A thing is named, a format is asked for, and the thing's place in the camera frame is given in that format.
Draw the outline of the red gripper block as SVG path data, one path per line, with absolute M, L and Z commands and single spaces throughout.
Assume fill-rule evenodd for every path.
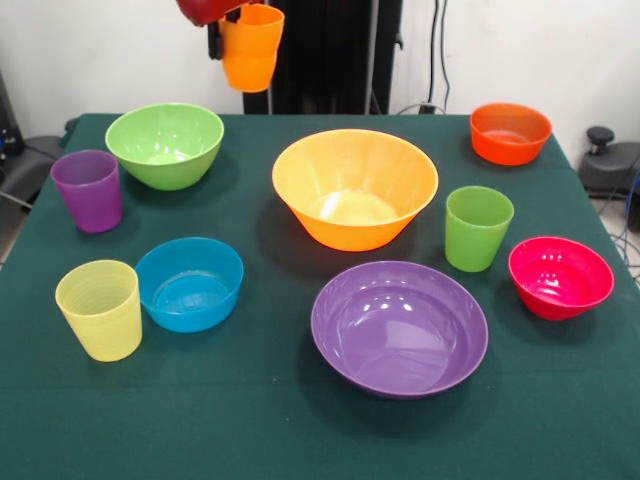
M 195 26 L 207 25 L 208 55 L 212 60 L 221 60 L 224 42 L 219 20 L 237 23 L 241 16 L 241 6 L 248 0 L 177 0 L 181 13 Z

